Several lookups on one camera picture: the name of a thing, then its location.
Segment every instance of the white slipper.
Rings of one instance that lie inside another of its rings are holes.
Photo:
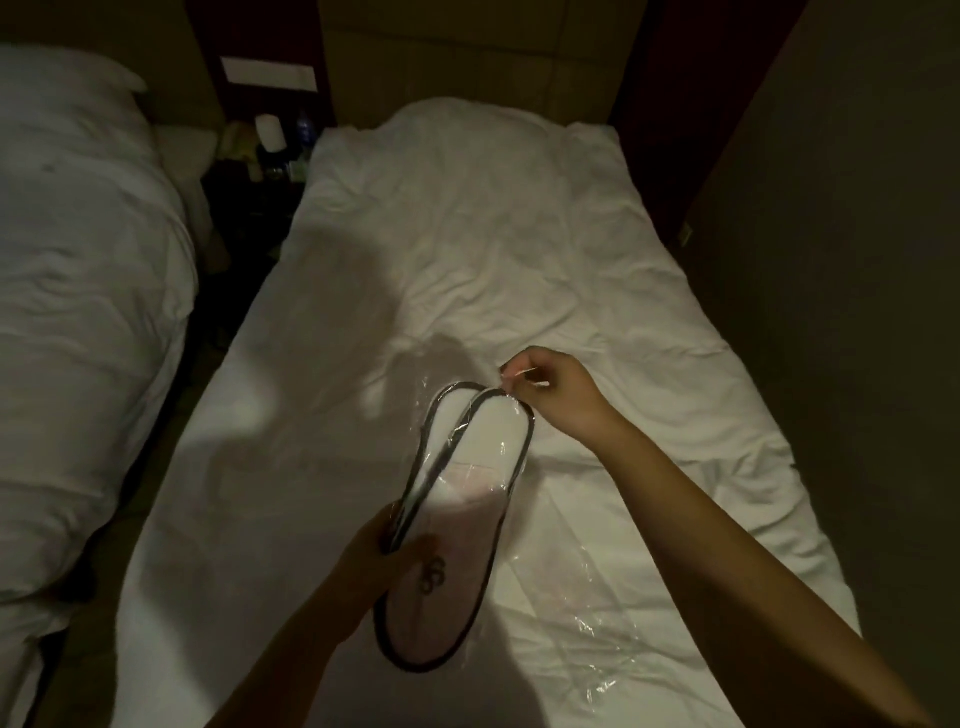
[[[435,416],[423,439],[439,442],[433,431],[439,424]],[[389,550],[425,533],[437,535],[440,547],[429,564],[411,570],[373,608],[380,650],[397,667],[436,669],[467,638],[533,432],[530,407],[488,389],[469,403],[423,473],[411,473],[415,485],[408,487]]]
[[[443,451],[447,440],[450,439],[450,433],[464,416],[470,402],[485,389],[487,387],[472,381],[458,381],[442,389],[430,402],[430,408],[423,419],[423,427],[420,428],[420,446],[417,448],[413,468],[410,469],[407,487],[403,491],[400,508],[391,521],[390,532],[386,538],[387,553],[392,553],[399,548],[396,537],[400,532],[406,531],[405,521],[411,515],[408,505],[417,502],[420,489],[430,472],[430,466],[437,459],[437,455]]]

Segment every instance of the white duvet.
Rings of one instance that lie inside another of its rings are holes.
[[[282,259],[180,440],[127,575],[114,725],[202,726],[403,490],[418,403],[537,343],[847,621],[790,448],[657,239],[615,134],[451,100],[324,134]],[[543,420],[457,659],[370,621],[312,725],[734,726],[607,474]]]
[[[33,700],[45,590],[112,515],[180,361],[196,276],[132,92],[88,54],[0,44],[0,725]]]

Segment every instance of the bottle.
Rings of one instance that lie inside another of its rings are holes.
[[[297,139],[303,148],[303,156],[310,159],[314,145],[317,143],[317,129],[303,109],[300,110],[300,118],[297,119]]]

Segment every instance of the black slipper trim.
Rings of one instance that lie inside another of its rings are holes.
[[[426,445],[430,440],[430,429],[433,427],[433,419],[436,417],[437,410],[440,409],[440,403],[444,398],[458,389],[472,389],[480,393],[487,389],[487,387],[473,381],[458,381],[442,389],[437,396],[433,398],[433,401],[430,402],[430,408],[427,410],[426,417],[423,418],[423,425],[420,427],[420,444],[417,445],[417,454],[414,456],[414,464],[410,469],[410,476],[407,478],[407,486],[403,489],[403,495],[400,497],[399,510],[394,514],[390,528],[387,529],[387,533],[384,535],[383,544],[381,545],[381,550],[384,553],[392,553],[398,548],[398,546],[394,546],[394,544],[397,543],[396,531],[403,521],[406,520],[407,498],[410,497],[410,491],[413,490],[414,483],[417,482],[417,474],[420,472],[420,466],[423,464],[423,458],[426,456]]]
[[[440,456],[437,458],[437,462],[433,464],[433,467],[430,469],[430,475],[427,476],[426,482],[423,487],[420,489],[420,495],[417,497],[417,500],[412,505],[412,512],[409,518],[405,519],[405,523],[400,527],[400,532],[396,534],[393,539],[393,547],[390,548],[387,552],[392,553],[398,550],[403,545],[403,539],[406,538],[407,532],[410,530],[410,526],[413,524],[413,521],[417,518],[417,513],[420,511],[420,507],[426,501],[430,495],[430,491],[433,490],[434,484],[437,482],[437,479],[446,469],[446,466],[449,464],[450,460],[453,458],[453,454],[456,451],[460,441],[463,439],[464,432],[467,428],[464,425],[468,425],[470,420],[472,420],[474,413],[479,409],[480,405],[485,401],[490,400],[494,397],[509,397],[506,392],[502,389],[489,389],[484,392],[481,392],[479,395],[473,398],[473,401],[470,402],[467,411],[464,413],[463,417],[460,419],[460,422],[457,424],[457,427],[453,431],[452,437],[447,441],[446,446],[444,446],[443,451]],[[480,587],[480,591],[477,594],[476,604],[473,606],[473,611],[470,613],[470,617],[467,620],[467,624],[464,626],[463,632],[460,633],[460,636],[456,639],[453,645],[449,650],[446,651],[444,655],[438,657],[436,660],[431,660],[428,663],[423,663],[421,665],[415,665],[413,663],[408,663],[402,657],[400,657],[396,650],[394,650],[393,644],[390,642],[390,634],[387,630],[387,595],[382,595],[379,599],[376,600],[376,603],[373,605],[373,629],[376,633],[376,641],[380,647],[380,651],[383,653],[383,656],[386,657],[390,662],[392,662],[396,667],[399,667],[402,670],[407,672],[417,672],[424,673],[435,670],[438,667],[444,665],[451,657],[453,657],[457,650],[463,646],[464,641],[467,639],[467,635],[470,632],[470,629],[473,627],[473,623],[477,619],[477,615],[480,614],[480,607],[483,605],[483,598],[487,593],[487,586],[490,584],[490,577],[493,572],[493,562],[496,559],[496,550],[500,544],[500,532],[503,530],[503,522],[507,518],[507,511],[510,509],[510,500],[514,494],[514,486],[516,485],[516,479],[520,475],[520,471],[523,469],[523,464],[527,458],[527,450],[530,448],[530,441],[534,436],[534,412],[525,402],[519,403],[523,410],[527,414],[527,437],[523,442],[523,450],[520,452],[520,456],[516,461],[516,467],[514,468],[514,473],[510,478],[510,483],[507,485],[507,507],[503,509],[503,515],[500,516],[500,520],[496,525],[496,532],[493,535],[493,548],[491,549],[490,560],[487,562],[487,572],[484,574],[483,584]],[[423,434],[428,434],[429,429],[426,428],[424,424]],[[420,454],[418,453],[418,461],[421,461]],[[412,487],[413,476],[411,476],[410,484],[408,484],[408,493]]]

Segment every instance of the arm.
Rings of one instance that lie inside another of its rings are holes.
[[[622,417],[579,361],[531,348],[502,375],[610,473],[745,725],[932,725],[879,655]]]
[[[367,523],[325,582],[290,617],[250,674],[206,728],[300,728],[334,650],[352,635],[380,595],[437,550],[424,536],[384,555],[393,505]]]

